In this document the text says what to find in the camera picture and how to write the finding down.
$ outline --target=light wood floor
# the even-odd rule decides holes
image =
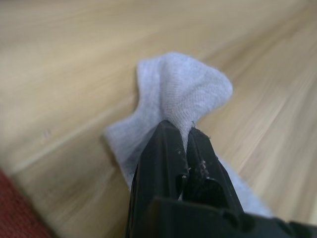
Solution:
[[[120,237],[129,193],[104,127],[137,103],[135,66],[217,66],[231,101],[199,123],[283,219],[317,224],[317,2],[0,1],[0,166],[60,238]]]

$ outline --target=wood grain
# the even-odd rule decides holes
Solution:
[[[121,237],[129,193],[104,127],[129,115],[138,60],[224,71],[198,123],[283,219],[317,224],[313,0],[0,1],[0,166],[60,238]]]

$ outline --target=gray sock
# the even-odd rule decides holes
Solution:
[[[194,58],[168,53],[138,64],[139,104],[135,112],[105,129],[105,137],[131,189],[133,175],[148,139],[157,124],[166,119],[176,126],[186,151],[188,133],[203,115],[230,98],[227,77]],[[270,211],[224,162],[246,212],[270,216]]]

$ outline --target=red carpet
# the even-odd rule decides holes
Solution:
[[[0,238],[50,238],[26,200],[1,171]]]

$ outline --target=white sock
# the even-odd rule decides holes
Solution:
[[[166,119],[179,129],[186,151],[188,133],[194,123],[227,102],[232,94],[232,85],[223,73],[180,53],[139,62],[137,77],[137,109],[105,129],[105,137],[130,189],[138,159],[159,122]],[[224,161],[221,163],[244,211],[271,216],[242,179]]]

